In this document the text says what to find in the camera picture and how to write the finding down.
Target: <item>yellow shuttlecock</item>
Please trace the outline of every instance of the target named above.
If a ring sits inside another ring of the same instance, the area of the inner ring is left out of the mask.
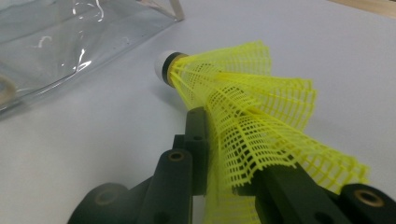
[[[309,79],[271,77],[269,50],[262,42],[192,56],[166,52],[156,73],[188,109],[203,106],[208,116],[205,223],[260,223],[254,198],[234,196],[233,188],[271,165],[298,162],[333,192],[366,182],[364,165],[302,132],[316,91]]]

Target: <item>wooden edge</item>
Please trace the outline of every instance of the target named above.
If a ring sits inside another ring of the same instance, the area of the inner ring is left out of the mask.
[[[396,19],[396,2],[387,0],[329,0],[348,7],[374,12],[379,15]]]

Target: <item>shuttlecock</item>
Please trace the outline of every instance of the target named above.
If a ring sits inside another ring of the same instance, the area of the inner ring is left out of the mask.
[[[267,166],[298,162],[333,192],[366,182],[364,165],[302,132],[316,91],[309,79],[271,77],[262,42],[192,56],[166,52],[156,73],[188,109],[203,106],[208,115],[206,223],[260,223],[254,199],[233,196],[232,189],[250,183],[254,172]]]

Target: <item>white table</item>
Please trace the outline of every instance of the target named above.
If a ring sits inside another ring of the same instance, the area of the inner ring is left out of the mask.
[[[151,176],[186,116],[156,56],[257,39],[274,76],[314,80],[306,132],[371,166],[371,185],[396,198],[396,20],[324,0],[181,4],[186,20],[0,120],[0,223],[65,223],[92,188]]]

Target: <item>transparent plastic bag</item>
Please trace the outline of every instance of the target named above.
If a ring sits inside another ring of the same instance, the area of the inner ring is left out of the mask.
[[[110,61],[181,20],[178,1],[166,2],[0,3],[0,111]]]

